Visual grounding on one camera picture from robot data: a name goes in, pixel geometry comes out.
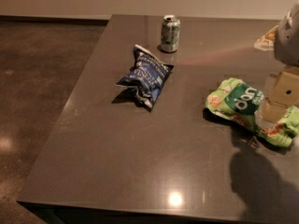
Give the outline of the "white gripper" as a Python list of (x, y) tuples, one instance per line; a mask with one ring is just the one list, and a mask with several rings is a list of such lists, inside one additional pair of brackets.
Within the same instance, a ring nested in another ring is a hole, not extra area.
[(272, 123), (299, 101), (299, 1), (278, 24), (274, 53), (278, 61), (293, 66), (271, 73), (264, 83), (262, 119)]

